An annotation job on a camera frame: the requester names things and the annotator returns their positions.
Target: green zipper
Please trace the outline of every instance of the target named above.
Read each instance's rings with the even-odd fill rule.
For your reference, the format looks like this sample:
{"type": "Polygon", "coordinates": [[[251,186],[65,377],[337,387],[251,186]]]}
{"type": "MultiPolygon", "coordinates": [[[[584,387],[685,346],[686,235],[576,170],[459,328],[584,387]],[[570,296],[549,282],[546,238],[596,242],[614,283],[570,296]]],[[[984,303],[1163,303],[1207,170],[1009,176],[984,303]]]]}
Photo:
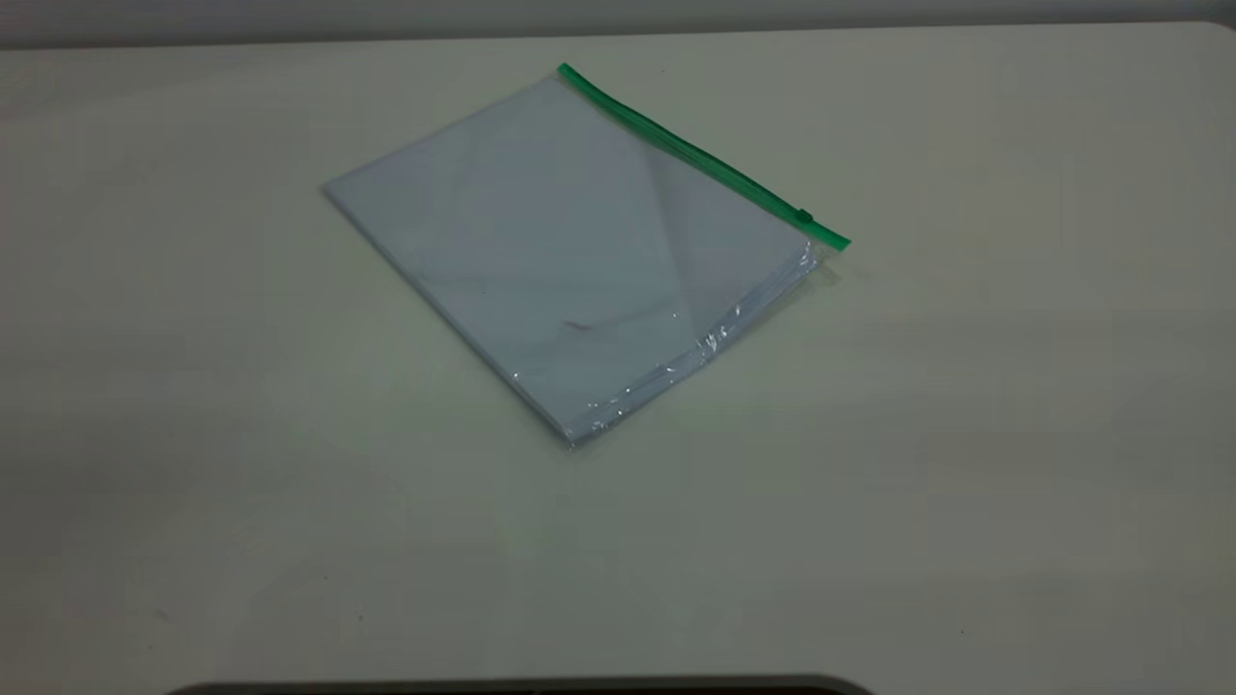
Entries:
{"type": "Polygon", "coordinates": [[[843,251],[849,246],[849,239],[817,223],[807,210],[795,208],[781,198],[777,198],[775,193],[755,183],[734,167],[691,145],[658,125],[653,119],[606,94],[597,85],[583,79],[583,75],[575,72],[575,68],[571,66],[562,63],[557,67],[557,72],[566,82],[592,101],[593,105],[633,130],[635,135],[728,185],[751,203],[798,228],[803,234],[813,236],[838,251],[843,251]]]}

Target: plastic packaging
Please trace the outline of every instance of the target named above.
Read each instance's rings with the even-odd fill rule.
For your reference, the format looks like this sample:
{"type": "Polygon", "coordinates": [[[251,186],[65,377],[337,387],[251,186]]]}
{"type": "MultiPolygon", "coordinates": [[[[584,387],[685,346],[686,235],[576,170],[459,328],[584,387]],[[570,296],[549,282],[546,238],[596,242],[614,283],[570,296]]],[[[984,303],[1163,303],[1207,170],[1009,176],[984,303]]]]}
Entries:
{"type": "Polygon", "coordinates": [[[848,241],[765,189],[742,188],[758,184],[651,121],[656,130],[598,103],[572,75],[325,192],[575,443],[706,365],[819,252],[848,241]]]}

